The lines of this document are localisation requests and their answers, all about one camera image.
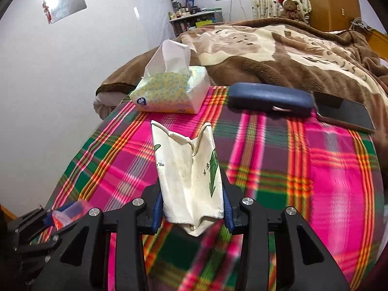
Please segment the white paper cup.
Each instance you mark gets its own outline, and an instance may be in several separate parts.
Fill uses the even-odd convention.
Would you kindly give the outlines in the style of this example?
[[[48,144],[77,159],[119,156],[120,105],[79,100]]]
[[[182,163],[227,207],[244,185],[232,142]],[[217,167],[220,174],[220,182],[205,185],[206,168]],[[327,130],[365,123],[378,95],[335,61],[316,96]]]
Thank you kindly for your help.
[[[156,169],[166,220],[200,236],[224,218],[220,164],[212,125],[194,139],[151,122]]]

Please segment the soft tissue pack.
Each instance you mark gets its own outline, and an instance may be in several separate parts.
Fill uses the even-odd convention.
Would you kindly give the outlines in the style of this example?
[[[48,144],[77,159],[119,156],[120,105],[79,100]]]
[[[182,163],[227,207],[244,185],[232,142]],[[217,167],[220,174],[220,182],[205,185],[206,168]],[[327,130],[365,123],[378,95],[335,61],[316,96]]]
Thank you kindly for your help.
[[[210,87],[207,69],[190,65],[187,45],[165,40],[145,67],[141,81],[129,94],[143,112],[196,114]]]

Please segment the black smartphone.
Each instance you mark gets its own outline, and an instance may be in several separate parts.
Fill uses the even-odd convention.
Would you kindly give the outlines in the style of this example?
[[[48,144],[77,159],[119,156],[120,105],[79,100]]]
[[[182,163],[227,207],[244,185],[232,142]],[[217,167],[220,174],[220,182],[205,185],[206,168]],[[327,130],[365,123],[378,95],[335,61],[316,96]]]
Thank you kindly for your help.
[[[370,113],[363,104],[317,91],[312,96],[319,121],[369,134],[375,132]]]

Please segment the dark blue glasses case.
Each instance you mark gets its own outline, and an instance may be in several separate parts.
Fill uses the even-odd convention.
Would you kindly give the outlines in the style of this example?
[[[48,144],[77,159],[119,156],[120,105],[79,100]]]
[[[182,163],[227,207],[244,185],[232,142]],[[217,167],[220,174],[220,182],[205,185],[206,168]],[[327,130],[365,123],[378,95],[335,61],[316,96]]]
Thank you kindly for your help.
[[[237,110],[308,118],[314,108],[311,94],[294,88],[239,82],[229,87],[228,106]]]

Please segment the brown beige fleece blanket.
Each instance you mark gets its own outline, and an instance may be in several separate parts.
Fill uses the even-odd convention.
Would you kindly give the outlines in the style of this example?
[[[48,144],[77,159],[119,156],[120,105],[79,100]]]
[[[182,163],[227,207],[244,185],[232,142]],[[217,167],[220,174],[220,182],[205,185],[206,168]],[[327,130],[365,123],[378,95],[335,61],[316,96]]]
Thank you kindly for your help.
[[[207,25],[173,41],[190,48],[190,65],[205,67],[210,85],[263,83],[363,104],[376,128],[374,143],[387,146],[387,68],[358,32],[321,32],[301,22],[265,18]],[[97,88],[94,105],[102,118],[135,90],[158,48],[133,58]]]

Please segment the wooden headboard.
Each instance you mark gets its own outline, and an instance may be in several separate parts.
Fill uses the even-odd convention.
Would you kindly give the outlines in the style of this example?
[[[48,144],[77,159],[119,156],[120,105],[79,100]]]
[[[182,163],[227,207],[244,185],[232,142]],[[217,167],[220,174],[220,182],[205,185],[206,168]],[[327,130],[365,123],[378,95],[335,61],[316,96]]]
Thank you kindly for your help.
[[[388,38],[387,34],[381,33],[375,29],[366,31],[366,40],[380,58],[383,60],[388,59]]]

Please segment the brown teddy bear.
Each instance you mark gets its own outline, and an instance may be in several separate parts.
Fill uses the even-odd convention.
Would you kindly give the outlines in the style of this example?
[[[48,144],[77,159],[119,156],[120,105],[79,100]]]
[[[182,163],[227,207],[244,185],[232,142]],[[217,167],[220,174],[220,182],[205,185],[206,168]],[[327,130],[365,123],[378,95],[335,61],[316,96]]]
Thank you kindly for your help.
[[[294,0],[277,0],[277,1],[282,6],[282,11],[280,12],[279,17],[307,23],[305,20],[305,15],[300,10],[300,6],[297,1],[294,1]]]

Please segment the wooden wardrobe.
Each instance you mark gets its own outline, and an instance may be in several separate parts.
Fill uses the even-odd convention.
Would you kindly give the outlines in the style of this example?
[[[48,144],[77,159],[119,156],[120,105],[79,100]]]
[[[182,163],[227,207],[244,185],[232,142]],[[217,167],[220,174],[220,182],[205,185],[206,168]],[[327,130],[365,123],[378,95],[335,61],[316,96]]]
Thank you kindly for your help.
[[[310,0],[310,4],[310,25],[320,31],[348,29],[360,17],[358,0]]]

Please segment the cluttered wall shelf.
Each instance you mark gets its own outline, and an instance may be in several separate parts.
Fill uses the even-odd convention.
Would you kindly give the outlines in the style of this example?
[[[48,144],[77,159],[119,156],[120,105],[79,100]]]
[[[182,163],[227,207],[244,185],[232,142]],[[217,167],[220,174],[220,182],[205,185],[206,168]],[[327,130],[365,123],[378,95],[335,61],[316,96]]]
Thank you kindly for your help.
[[[168,17],[176,37],[195,28],[224,21],[221,8],[200,9],[193,5],[183,7],[177,0],[170,2],[172,12],[168,13]]]

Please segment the silver wall poster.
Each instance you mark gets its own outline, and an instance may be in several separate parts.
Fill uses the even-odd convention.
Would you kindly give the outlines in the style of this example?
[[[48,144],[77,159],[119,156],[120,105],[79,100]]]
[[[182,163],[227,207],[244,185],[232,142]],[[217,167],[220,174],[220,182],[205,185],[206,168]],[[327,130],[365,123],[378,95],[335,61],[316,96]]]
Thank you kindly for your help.
[[[43,0],[43,12],[49,24],[87,8],[85,0]]]

